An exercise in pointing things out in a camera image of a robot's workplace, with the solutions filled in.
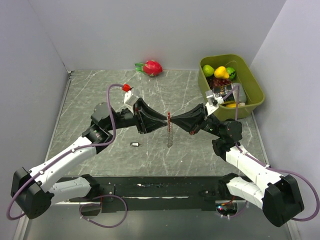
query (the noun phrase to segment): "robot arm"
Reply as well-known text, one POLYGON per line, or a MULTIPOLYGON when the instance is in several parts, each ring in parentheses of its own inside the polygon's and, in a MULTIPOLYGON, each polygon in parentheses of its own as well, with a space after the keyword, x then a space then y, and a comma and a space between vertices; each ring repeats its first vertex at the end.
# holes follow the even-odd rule
POLYGON ((222 97, 215 98, 212 91, 206 92, 208 102, 199 104, 184 114, 171 117, 171 122, 189 134, 199 130, 218 136, 212 140, 215 154, 244 173, 248 182, 234 173, 224 176, 220 194, 241 197, 262 209, 266 218, 280 227, 304 210, 298 183, 291 175, 283 176, 259 164, 238 142, 242 139, 242 124, 233 119, 219 121, 214 113, 222 97))
MULTIPOLYGON (((167 118, 151 109, 138 94, 137 90, 131 88, 125 94, 124 104, 127 108, 121 112, 115 112, 112 109, 116 128, 136 126, 140 134, 147 134, 166 126, 167 118)), ((75 180, 59 183, 57 181, 73 167, 104 150, 107 145, 96 144, 109 142, 112 139, 112 134, 109 133, 110 130, 112 130, 112 124, 107 103, 99 103, 91 115, 91 126, 73 144, 50 160, 31 168, 29 171, 22 167, 14 173, 11 188, 12 197, 24 183, 39 174, 16 199, 16 202, 28 218, 34 219, 40 216, 51 205, 61 201, 78 197, 92 199, 98 195, 99 184, 88 174, 82 175, 75 180), (43 168, 70 150, 72 153, 42 171, 43 168)))

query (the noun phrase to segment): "gray marble surface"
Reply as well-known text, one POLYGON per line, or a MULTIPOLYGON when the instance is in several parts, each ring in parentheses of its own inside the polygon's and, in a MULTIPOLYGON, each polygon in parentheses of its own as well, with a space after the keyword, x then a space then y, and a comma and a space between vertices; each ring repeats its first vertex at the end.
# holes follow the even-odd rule
MULTIPOLYGON (((172 116, 185 113, 203 102, 198 87, 198 71, 165 70, 158 77, 148 77, 134 70, 77 70, 70 76, 70 86, 59 118, 49 159, 72 144, 90 125, 94 107, 106 101, 106 88, 112 83, 129 84, 151 108, 172 116)), ((112 89, 110 102, 119 111, 123 108, 124 92, 112 89)), ((241 119, 246 149, 263 160, 254 120, 241 119)), ((167 128, 139 134, 135 126, 116 131, 115 142, 82 164, 68 176, 223 176, 241 174, 237 168, 214 154, 212 139, 200 131, 189 135, 173 125, 173 146, 167 147, 167 128), (140 147, 130 146, 139 142, 140 147)))

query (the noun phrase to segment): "cable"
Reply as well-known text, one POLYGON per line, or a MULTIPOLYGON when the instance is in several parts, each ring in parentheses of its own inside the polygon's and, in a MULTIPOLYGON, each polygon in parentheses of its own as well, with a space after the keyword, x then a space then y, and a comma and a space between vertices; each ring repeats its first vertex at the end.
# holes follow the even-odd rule
MULTIPOLYGON (((239 85, 235 86, 234 88, 231 89, 230 92, 228 92, 228 94, 225 96, 225 98, 228 97, 228 95, 230 95, 236 88, 240 88, 239 85)), ((235 120, 238 119, 238 104, 239 104, 239 90, 237 91, 237 96, 236 96, 236 106, 235 106, 235 120)), ((235 143, 235 146, 236 148, 242 153, 242 149, 238 146, 237 143, 235 143)), ((265 167, 266 164, 262 163, 261 161, 259 161, 258 159, 256 159, 255 157, 249 155, 248 153, 245 154, 248 158, 252 159, 253 161, 255 161, 256 163, 260 164, 261 166, 265 167)), ((277 172, 277 173, 286 173, 286 174, 292 174, 292 175, 295 175, 297 176, 298 178, 302 179, 312 190, 313 194, 314 194, 314 197, 315 197, 315 201, 316 201, 316 206, 315 206, 315 210, 313 212, 312 215, 308 216, 308 217, 305 217, 305 218, 292 218, 292 220, 294 221, 298 221, 298 222, 306 222, 306 221, 310 221, 312 219, 314 219, 318 213, 319 213, 319 210, 320 210, 320 200, 319 200, 319 195, 317 193, 317 190, 315 189, 315 187, 311 184, 311 182, 306 179, 304 176, 300 175, 299 173, 296 173, 294 171, 289 171, 289 170, 282 170, 282 169, 276 169, 276 168, 273 168, 273 167, 267 167, 268 170, 271 170, 273 172, 277 172)))
POLYGON ((230 201, 221 203, 221 206, 225 206, 225 205, 231 204, 234 200, 235 200, 235 196, 232 196, 232 199, 230 201))
MULTIPOLYGON (((113 132, 113 136, 112 136, 112 139, 108 142, 105 142, 105 143, 96 143, 96 144, 89 144, 89 145, 83 145, 83 146, 78 146, 78 147, 75 147, 74 148, 74 151, 77 151, 79 149, 84 149, 84 148, 88 148, 88 147, 103 147, 103 146, 108 146, 110 144, 112 144, 115 139, 116 139, 116 123, 115 123, 115 119, 114 119, 114 116, 112 114, 112 107, 110 105, 110 89, 111 88, 114 88, 114 87, 121 87, 123 88, 124 86, 122 84, 117 84, 117 83, 114 83, 114 84, 111 84, 107 90, 106 90, 106 103, 107 103, 107 107, 108 107, 108 110, 109 110, 109 115, 110 115, 110 120, 111 120, 111 125, 112 125, 112 132, 113 132)), ((21 215, 19 216, 14 216, 12 217, 10 215, 10 210, 14 204, 14 202, 16 201, 17 197, 21 194, 21 192, 32 182, 34 181, 37 177, 39 177, 41 175, 41 172, 45 172, 48 168, 52 167, 54 164, 56 164, 57 162, 59 162, 61 159, 63 159, 64 157, 66 157, 67 155, 71 154, 73 152, 73 150, 69 150, 69 151, 66 151, 65 153, 63 153, 62 155, 60 155, 59 157, 57 157, 54 161, 52 161, 51 163, 49 163, 48 165, 46 165, 42 170, 40 170, 39 172, 37 172, 34 176, 32 176, 28 181, 26 181, 19 189, 18 191, 13 195, 10 203, 9 203, 9 206, 6 210, 6 218, 9 219, 9 220, 17 220, 21 217, 23 217, 24 215, 26 215, 25 213, 22 213, 21 215)))
POLYGON ((234 202, 234 200, 236 199, 236 196, 232 197, 232 200, 226 204, 226 206, 231 206, 231 204, 234 202))
POLYGON ((94 199, 99 199, 99 198, 102 199, 102 198, 104 198, 104 197, 116 198, 116 199, 121 200, 121 202, 123 203, 124 208, 125 208, 125 212, 124 212, 124 216, 123 216, 123 218, 121 219, 120 222, 118 222, 118 223, 115 224, 115 225, 108 226, 108 225, 102 225, 102 224, 100 224, 100 223, 98 223, 98 222, 96 222, 96 221, 91 220, 90 218, 87 218, 86 216, 83 216, 82 213, 81 213, 82 208, 88 207, 88 206, 100 206, 100 204, 95 204, 95 203, 88 203, 88 204, 82 205, 82 206, 79 208, 79 213, 80 213, 80 216, 81 216, 80 218, 81 218, 81 219, 84 219, 84 220, 87 220, 88 222, 90 222, 90 223, 92 223, 92 224, 94 224, 94 225, 97 225, 97 226, 99 226, 99 227, 106 228, 106 229, 112 229, 112 228, 118 227, 120 224, 122 224, 122 223, 124 222, 124 220, 125 220, 126 217, 127 217, 127 214, 128 214, 128 206, 127 206, 125 200, 123 200, 121 197, 119 197, 119 196, 117 196, 117 195, 112 195, 112 194, 102 195, 102 196, 96 196, 96 197, 93 198, 93 200, 94 200, 94 199))

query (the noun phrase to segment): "red dragon fruit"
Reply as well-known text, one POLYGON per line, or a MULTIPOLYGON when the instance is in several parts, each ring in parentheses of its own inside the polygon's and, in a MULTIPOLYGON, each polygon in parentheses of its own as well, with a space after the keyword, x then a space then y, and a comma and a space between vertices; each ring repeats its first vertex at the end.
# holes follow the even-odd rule
POLYGON ((146 63, 140 62, 135 64, 135 70, 154 77, 162 73, 162 66, 157 61, 149 60, 146 63))

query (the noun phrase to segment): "green lime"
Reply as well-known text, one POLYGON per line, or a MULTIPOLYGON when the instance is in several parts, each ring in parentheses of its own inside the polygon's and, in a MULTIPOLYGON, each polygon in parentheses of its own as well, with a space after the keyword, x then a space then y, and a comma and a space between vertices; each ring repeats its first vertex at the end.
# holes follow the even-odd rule
POLYGON ((229 74, 230 80, 232 80, 236 77, 236 70, 233 67, 227 67, 225 70, 229 74))
POLYGON ((202 67, 202 71, 204 73, 204 76, 207 78, 207 77, 211 77, 214 73, 215 73, 215 70, 212 66, 210 65, 204 65, 202 67))

